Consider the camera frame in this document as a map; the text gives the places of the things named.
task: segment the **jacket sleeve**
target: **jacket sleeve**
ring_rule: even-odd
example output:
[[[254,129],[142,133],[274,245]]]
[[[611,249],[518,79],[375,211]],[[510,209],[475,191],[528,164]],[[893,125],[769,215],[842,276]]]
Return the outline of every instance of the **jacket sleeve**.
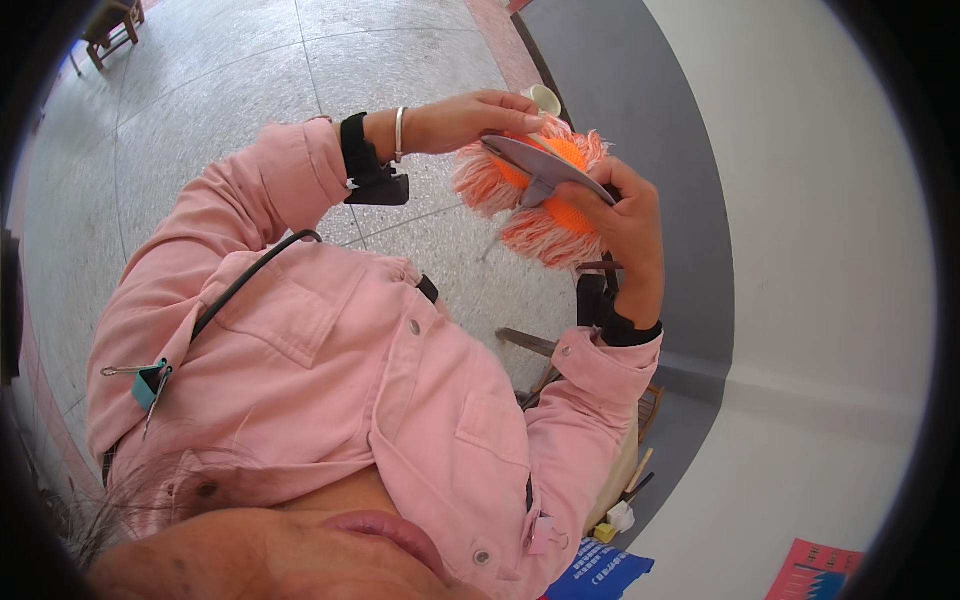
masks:
[[[142,417],[130,380],[102,377],[100,369],[152,364],[192,327],[198,295],[228,254],[263,251],[287,229],[316,228],[348,195],[340,144],[323,118],[269,125],[256,144],[187,183],[127,264],[97,324],[86,370],[86,440],[94,457]]]
[[[564,380],[547,386],[525,415],[534,504],[554,520],[546,553],[520,560],[523,597],[540,597],[576,557],[633,407],[657,370],[662,335],[643,346],[600,348],[594,334],[577,327],[561,337],[552,361]]]

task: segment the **woman's left hand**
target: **woman's left hand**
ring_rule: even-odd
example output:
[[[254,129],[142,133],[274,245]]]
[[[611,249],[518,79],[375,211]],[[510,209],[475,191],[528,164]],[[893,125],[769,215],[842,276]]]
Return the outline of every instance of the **woman's left hand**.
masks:
[[[494,89],[410,108],[403,115],[403,152],[441,155],[488,133],[536,133],[544,123],[537,113],[533,100]]]

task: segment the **pink jacket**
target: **pink jacket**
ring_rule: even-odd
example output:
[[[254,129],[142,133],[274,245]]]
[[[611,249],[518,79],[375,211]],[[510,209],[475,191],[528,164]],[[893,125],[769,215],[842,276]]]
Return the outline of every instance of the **pink jacket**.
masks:
[[[409,261],[298,242],[190,344],[198,315],[287,229],[315,228],[349,195],[346,180],[330,124],[314,119],[267,127],[187,184],[97,326],[89,449],[102,461],[123,439],[111,485],[160,454],[234,449],[255,464],[204,468],[263,507],[376,464],[455,577],[494,598],[537,598],[576,555],[660,339],[599,348],[593,330],[570,328],[553,356],[565,381],[524,414],[496,356],[414,287]],[[132,378],[100,369],[161,357],[175,371],[143,442]],[[538,511],[554,520],[531,554]]]

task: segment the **white wall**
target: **white wall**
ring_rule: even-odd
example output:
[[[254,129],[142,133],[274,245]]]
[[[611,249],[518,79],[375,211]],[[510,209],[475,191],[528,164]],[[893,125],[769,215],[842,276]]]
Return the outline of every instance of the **white wall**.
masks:
[[[716,155],[736,332],[723,409],[631,546],[657,563],[626,597],[762,598],[794,538],[869,548],[900,486],[935,335],[923,194],[825,5],[646,4]]]

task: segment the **hand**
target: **hand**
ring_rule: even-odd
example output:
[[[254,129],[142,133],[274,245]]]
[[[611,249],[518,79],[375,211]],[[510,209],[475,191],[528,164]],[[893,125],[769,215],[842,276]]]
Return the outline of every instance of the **hand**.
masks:
[[[403,112],[400,146],[405,155],[441,155],[460,150],[493,132],[536,133],[544,120],[533,100],[510,92],[485,89],[447,98]],[[340,125],[334,125],[340,135]],[[381,163],[394,158],[396,110],[380,110],[363,120],[364,137],[376,148]]]
[[[599,162],[589,175],[610,183],[623,200],[610,206],[579,183],[562,183],[557,196],[583,212],[597,228],[613,258],[623,265],[623,284],[614,301],[617,314],[650,329],[663,304],[663,243],[657,188],[617,158]]]

